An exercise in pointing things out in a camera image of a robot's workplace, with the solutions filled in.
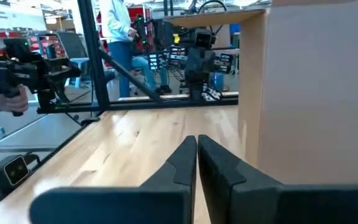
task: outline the yellow object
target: yellow object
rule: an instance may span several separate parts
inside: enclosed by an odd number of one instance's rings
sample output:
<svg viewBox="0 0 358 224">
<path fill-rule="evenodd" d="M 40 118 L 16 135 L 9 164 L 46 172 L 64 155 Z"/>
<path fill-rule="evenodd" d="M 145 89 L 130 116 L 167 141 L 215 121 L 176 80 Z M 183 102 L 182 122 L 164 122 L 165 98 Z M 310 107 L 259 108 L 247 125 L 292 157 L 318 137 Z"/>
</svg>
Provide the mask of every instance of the yellow object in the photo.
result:
<svg viewBox="0 0 358 224">
<path fill-rule="evenodd" d="M 174 34 L 173 35 L 173 43 L 179 44 L 179 41 L 180 41 L 179 34 Z"/>
</svg>

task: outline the white shirt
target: white shirt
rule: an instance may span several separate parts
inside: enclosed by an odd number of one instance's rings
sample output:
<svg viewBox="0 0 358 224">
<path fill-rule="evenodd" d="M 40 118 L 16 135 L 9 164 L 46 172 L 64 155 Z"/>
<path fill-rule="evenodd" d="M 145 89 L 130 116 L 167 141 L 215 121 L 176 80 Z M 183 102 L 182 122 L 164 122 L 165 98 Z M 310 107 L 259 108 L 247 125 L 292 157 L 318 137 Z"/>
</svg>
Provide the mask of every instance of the white shirt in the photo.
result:
<svg viewBox="0 0 358 224">
<path fill-rule="evenodd" d="M 102 34 L 108 38 L 108 42 L 128 41 L 133 38 L 128 36 L 131 29 L 131 18 L 128 8 L 122 0 L 99 0 Z"/>
</svg>

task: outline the wooden tabletop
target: wooden tabletop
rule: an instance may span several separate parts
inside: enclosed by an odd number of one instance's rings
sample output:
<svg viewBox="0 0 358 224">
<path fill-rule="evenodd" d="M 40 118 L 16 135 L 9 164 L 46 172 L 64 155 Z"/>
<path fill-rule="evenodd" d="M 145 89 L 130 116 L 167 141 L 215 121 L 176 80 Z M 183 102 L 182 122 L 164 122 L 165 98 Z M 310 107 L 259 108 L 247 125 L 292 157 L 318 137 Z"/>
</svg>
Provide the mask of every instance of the wooden tabletop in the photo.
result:
<svg viewBox="0 0 358 224">
<path fill-rule="evenodd" d="M 240 158 L 237 106 L 111 111 L 0 202 L 0 224 L 28 224 L 34 197 L 59 186 L 138 186 L 187 135 L 207 134 Z M 200 177 L 195 223 L 210 223 Z"/>
</svg>

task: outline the human hand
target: human hand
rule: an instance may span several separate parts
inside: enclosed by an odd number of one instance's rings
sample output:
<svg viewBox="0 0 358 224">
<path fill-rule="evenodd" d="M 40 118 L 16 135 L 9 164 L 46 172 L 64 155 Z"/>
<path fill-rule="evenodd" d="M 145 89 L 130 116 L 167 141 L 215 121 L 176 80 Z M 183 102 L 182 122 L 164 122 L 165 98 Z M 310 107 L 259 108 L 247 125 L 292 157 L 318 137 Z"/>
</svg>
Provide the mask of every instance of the human hand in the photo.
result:
<svg viewBox="0 0 358 224">
<path fill-rule="evenodd" d="M 1 111 L 25 112 L 29 109 L 29 101 L 27 99 L 24 86 L 19 85 L 18 89 L 20 91 L 19 96 L 6 98 L 4 95 L 0 95 Z"/>
<path fill-rule="evenodd" d="M 139 35 L 137 34 L 137 31 L 130 28 L 129 31 L 128 31 L 128 36 L 129 37 L 138 37 Z"/>
</svg>

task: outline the cardboard box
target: cardboard box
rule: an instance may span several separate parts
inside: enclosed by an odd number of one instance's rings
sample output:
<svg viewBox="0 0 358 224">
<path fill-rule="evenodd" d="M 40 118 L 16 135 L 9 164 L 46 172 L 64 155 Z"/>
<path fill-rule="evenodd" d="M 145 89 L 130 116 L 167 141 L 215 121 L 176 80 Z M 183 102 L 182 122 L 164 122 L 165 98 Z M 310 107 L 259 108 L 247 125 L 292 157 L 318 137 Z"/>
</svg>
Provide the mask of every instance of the cardboard box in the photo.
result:
<svg viewBox="0 0 358 224">
<path fill-rule="evenodd" d="M 273 0 L 168 17 L 241 24 L 239 134 L 246 160 L 284 183 L 358 184 L 358 1 Z"/>
</svg>

